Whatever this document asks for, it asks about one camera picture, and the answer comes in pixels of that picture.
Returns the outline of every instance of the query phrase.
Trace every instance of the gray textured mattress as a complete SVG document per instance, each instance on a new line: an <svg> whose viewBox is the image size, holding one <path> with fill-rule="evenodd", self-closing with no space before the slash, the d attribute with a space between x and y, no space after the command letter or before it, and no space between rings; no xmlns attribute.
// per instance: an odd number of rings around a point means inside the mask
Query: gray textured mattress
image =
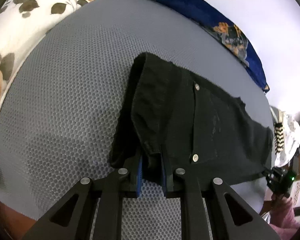
<svg viewBox="0 0 300 240"><path fill-rule="evenodd" d="M272 127L268 101L209 34L152 0L95 0L61 21L31 52L0 111L0 201L38 219L81 177L106 176L133 59L149 51L241 97ZM233 188L259 212L265 179ZM144 182L123 203L123 239L181 239L179 199Z"/></svg>

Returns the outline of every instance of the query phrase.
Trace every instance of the blue blanket with cartoon print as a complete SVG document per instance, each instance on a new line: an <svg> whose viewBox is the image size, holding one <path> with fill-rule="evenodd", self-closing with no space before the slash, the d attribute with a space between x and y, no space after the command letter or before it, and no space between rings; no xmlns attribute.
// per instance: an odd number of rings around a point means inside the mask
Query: blue blanket with cartoon print
<svg viewBox="0 0 300 240"><path fill-rule="evenodd" d="M243 64L253 81L266 93L269 91L261 60L244 33L204 0L155 0L185 17L194 20L216 40L229 49Z"/></svg>

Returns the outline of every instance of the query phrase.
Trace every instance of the folded black clothing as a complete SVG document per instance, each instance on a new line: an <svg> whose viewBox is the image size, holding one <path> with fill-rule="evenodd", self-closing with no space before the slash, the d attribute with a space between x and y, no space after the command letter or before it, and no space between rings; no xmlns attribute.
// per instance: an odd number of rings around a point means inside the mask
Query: folded black clothing
<svg viewBox="0 0 300 240"><path fill-rule="evenodd" d="M144 178L162 183L161 155L193 165L204 183L256 179L270 167L273 133L253 121L240 98L150 53L134 61L114 135L110 164L122 167L141 146Z"/></svg>

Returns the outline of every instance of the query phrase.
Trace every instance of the metal screw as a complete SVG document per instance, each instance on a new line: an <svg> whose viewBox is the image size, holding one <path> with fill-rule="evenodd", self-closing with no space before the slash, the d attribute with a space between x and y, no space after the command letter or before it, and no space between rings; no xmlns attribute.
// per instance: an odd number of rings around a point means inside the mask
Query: metal screw
<svg viewBox="0 0 300 240"><path fill-rule="evenodd" d="M179 174L179 175L183 175L186 173L186 170L183 169L183 168L177 168L176 169L176 174Z"/></svg>
<svg viewBox="0 0 300 240"><path fill-rule="evenodd" d="M128 170L126 168L121 168L121 169L118 169L118 173L121 175L124 175L124 174L128 173Z"/></svg>
<svg viewBox="0 0 300 240"><path fill-rule="evenodd" d="M213 183L214 183L214 184L217 184L217 185L221 185L221 184L223 183L223 181L222 181L222 179L220 179L220 178L214 178L214 179L213 179Z"/></svg>
<svg viewBox="0 0 300 240"><path fill-rule="evenodd" d="M81 183L81 184L88 184L89 182L90 182L90 179L87 178L87 177L84 177L84 178L82 178L82 179L80 180L80 183Z"/></svg>
<svg viewBox="0 0 300 240"><path fill-rule="evenodd" d="M192 160L193 160L194 162L197 162L198 159L199 159L199 156L198 156L197 154L193 155Z"/></svg>

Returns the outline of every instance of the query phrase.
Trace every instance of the brown floor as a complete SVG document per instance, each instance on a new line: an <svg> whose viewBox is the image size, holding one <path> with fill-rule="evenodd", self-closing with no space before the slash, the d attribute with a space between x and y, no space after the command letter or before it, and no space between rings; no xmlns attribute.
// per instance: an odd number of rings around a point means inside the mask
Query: brown floor
<svg viewBox="0 0 300 240"><path fill-rule="evenodd" d="M13 240L21 240L36 221L26 217L0 202L0 224Z"/></svg>

